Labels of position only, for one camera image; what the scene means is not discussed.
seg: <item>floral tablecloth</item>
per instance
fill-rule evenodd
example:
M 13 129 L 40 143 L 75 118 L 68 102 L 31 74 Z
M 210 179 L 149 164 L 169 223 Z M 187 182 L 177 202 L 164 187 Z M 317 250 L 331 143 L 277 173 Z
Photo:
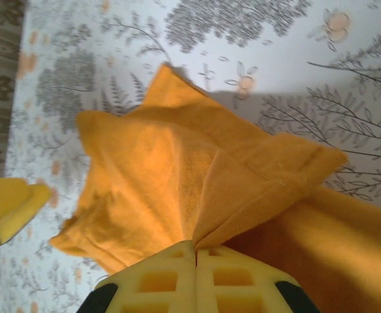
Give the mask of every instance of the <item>floral tablecloth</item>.
M 32 0 L 6 175 L 53 196 L 0 248 L 0 313 L 75 312 L 106 276 L 48 244 L 87 175 L 74 120 L 132 110 L 163 62 L 272 134 L 346 151 L 326 185 L 381 206 L 381 0 Z

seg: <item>towel fold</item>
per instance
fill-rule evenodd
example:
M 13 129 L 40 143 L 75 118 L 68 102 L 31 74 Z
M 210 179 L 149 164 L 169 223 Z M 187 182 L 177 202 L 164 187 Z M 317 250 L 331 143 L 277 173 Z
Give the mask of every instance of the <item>towel fold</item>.
M 227 241 L 293 275 L 323 312 L 381 312 L 381 212 L 319 187 L 340 151 L 270 136 L 166 66 L 137 110 L 82 112 L 78 128 L 91 167 L 53 246 L 114 273 L 181 240 Z

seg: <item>orange towel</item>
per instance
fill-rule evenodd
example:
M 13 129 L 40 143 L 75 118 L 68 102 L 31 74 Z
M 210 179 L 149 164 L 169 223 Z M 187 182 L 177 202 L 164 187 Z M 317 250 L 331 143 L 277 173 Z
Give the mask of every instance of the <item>orange towel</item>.
M 184 239 L 228 241 L 323 312 L 381 312 L 381 211 L 319 187 L 340 151 L 270 136 L 166 66 L 136 111 L 83 112 L 78 127 L 91 168 L 53 246 L 114 273 Z

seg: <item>gray leaf print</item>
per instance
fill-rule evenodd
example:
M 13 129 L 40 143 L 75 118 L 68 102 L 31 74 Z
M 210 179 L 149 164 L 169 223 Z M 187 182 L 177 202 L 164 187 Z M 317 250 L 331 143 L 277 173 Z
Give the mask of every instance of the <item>gray leaf print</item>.
M 296 18 L 305 17 L 309 0 L 181 0 L 166 18 L 169 44 L 178 44 L 183 53 L 191 52 L 206 35 L 214 32 L 229 44 L 245 47 L 260 38 L 263 23 L 282 37 Z
M 69 57 L 60 57 L 54 68 L 46 68 L 37 85 L 37 106 L 46 117 L 58 116 L 64 133 L 74 130 L 76 116 L 82 110 L 80 93 L 93 91 L 95 57 L 77 49 Z

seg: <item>yellow plastic object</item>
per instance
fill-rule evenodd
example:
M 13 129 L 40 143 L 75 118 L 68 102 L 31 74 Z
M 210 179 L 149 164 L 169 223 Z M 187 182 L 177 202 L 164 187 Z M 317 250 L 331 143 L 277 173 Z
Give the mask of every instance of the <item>yellow plastic object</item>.
M 290 275 L 182 241 L 100 282 L 78 313 L 319 313 Z
M 0 178 L 0 245 L 14 237 L 51 196 L 46 185 L 20 178 Z

